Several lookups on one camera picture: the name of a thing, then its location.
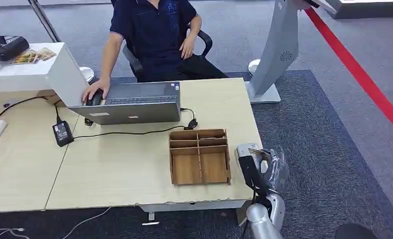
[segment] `wooden desk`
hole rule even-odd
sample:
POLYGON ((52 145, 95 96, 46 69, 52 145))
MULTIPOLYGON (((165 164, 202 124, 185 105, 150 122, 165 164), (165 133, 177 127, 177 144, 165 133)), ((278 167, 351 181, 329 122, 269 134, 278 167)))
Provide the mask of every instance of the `wooden desk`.
MULTIPOLYGON (((0 93, 0 112, 8 101, 36 92, 0 93)), ((77 114, 60 109, 73 128, 77 114)), ((67 147, 60 148, 51 126, 55 109, 44 99, 22 103, 0 119, 8 123, 0 138, 0 212, 43 210, 67 147)))
MULTIPOLYGON (((240 207, 244 200, 252 197, 252 191, 245 185, 236 161, 236 146, 248 142, 262 145, 243 80, 183 81, 181 106, 195 112, 198 129, 227 130, 231 185, 172 185, 168 132, 104 135, 80 138, 70 144, 46 208, 146 205, 152 208, 151 211, 169 211, 174 205, 178 207, 171 210, 188 210, 189 207, 183 204, 189 205, 189 202, 202 202, 198 209, 240 207)), ((80 117, 73 134, 160 130, 187 125, 191 116, 191 112, 182 112, 180 123, 95 125, 91 128, 86 127, 80 117)))

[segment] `red line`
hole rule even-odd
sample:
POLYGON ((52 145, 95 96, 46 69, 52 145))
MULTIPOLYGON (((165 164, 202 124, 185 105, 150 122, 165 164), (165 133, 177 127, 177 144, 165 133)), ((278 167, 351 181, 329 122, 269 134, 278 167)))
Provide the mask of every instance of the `red line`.
POLYGON ((318 31, 322 34, 325 40, 328 42, 330 47, 340 58, 346 68, 352 73, 356 81, 361 85, 364 91, 369 97, 374 101, 374 103, 380 108, 384 115, 393 124, 393 105, 386 98, 386 96, 380 91, 378 86, 369 77, 362 66, 356 61, 356 59, 350 54, 350 52, 343 46, 339 39, 334 35, 334 33, 328 28, 328 26, 323 22, 319 15, 314 11, 314 9, 309 8, 305 10, 306 14, 309 16, 311 21, 314 23, 318 31))

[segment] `wooden compartment box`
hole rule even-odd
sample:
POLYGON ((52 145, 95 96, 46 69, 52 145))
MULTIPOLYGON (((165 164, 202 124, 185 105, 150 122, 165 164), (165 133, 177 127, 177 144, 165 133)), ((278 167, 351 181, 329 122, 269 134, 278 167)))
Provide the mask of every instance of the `wooden compartment box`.
POLYGON ((171 132, 169 145, 173 184, 230 184, 230 156, 225 130, 171 132))

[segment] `office chair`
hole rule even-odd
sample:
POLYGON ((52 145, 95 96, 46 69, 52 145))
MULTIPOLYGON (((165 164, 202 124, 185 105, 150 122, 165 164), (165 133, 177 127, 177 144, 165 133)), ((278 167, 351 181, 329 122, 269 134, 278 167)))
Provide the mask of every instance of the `office chair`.
MULTIPOLYGON (((116 1, 117 0, 111 0, 113 7, 116 4, 116 1)), ((189 28, 190 28, 189 25, 185 25, 184 27, 180 28, 180 36, 181 36, 180 38, 181 39, 184 40, 186 38, 187 30, 189 28)), ((205 58, 206 55, 208 54, 208 52, 212 48, 212 39, 208 34, 204 33, 202 30, 199 31, 198 36, 205 43, 205 49, 202 52, 202 54, 199 55, 199 57, 205 58)), ((132 45, 132 42, 130 39, 127 39, 127 38, 125 40, 126 40, 126 46, 123 47, 123 54, 129 60, 131 70, 132 70, 134 76, 136 77, 136 79, 138 80, 138 82, 145 82, 145 80, 144 80, 145 76, 143 74, 143 67, 135 55, 136 51, 132 45)))

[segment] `power adapter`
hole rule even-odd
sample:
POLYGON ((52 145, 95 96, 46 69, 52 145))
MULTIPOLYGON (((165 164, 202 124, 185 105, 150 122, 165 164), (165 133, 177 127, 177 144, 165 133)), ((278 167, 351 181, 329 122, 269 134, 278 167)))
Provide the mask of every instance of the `power adapter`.
POLYGON ((58 146, 63 147, 74 141, 69 124, 64 120, 57 121, 57 124, 52 126, 52 130, 54 131, 58 146))

